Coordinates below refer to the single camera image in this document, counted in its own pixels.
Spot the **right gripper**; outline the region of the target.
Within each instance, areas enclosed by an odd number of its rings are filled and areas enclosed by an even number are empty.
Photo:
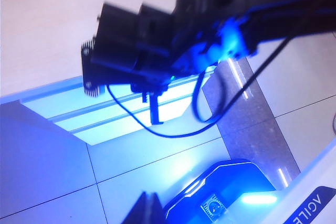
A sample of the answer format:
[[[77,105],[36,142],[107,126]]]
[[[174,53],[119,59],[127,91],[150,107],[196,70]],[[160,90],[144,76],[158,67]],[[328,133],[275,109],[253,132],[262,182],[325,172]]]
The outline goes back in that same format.
[[[106,84],[136,84],[145,90],[165,89],[170,71],[173,16],[141,5],[138,13],[104,3],[92,63],[104,67]],[[158,93],[143,92],[152,125],[161,125]]]

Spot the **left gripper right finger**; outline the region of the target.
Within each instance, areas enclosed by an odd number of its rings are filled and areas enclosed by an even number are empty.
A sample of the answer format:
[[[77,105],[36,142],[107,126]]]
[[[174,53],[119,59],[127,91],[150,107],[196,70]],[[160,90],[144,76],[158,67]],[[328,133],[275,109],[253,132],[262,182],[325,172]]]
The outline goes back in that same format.
[[[160,199],[156,193],[152,194],[151,223],[165,224],[166,217]]]

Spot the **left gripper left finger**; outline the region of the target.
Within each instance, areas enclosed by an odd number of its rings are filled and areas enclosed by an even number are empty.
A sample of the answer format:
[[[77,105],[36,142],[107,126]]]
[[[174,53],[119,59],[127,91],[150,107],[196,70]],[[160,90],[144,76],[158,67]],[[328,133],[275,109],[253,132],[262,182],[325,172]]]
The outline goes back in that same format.
[[[123,223],[151,223],[151,208],[152,197],[143,192],[123,220]]]

